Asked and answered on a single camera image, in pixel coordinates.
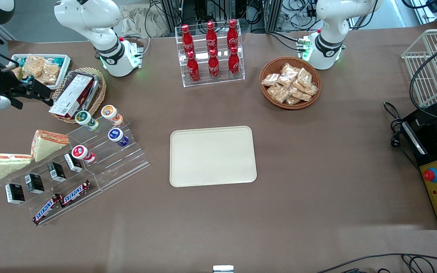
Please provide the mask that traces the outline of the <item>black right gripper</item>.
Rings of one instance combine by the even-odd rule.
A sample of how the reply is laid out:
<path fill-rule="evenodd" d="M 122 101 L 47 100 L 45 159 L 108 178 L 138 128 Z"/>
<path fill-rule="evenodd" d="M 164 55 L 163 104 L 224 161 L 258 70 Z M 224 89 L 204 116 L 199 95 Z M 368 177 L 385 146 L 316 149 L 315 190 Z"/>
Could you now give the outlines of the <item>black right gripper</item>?
<path fill-rule="evenodd" d="M 52 90 L 38 80 L 28 81 L 26 88 L 13 72 L 0 71 L 0 96 L 10 100 L 17 100 L 18 98 L 35 99 L 52 107 L 54 100 L 51 95 Z"/>

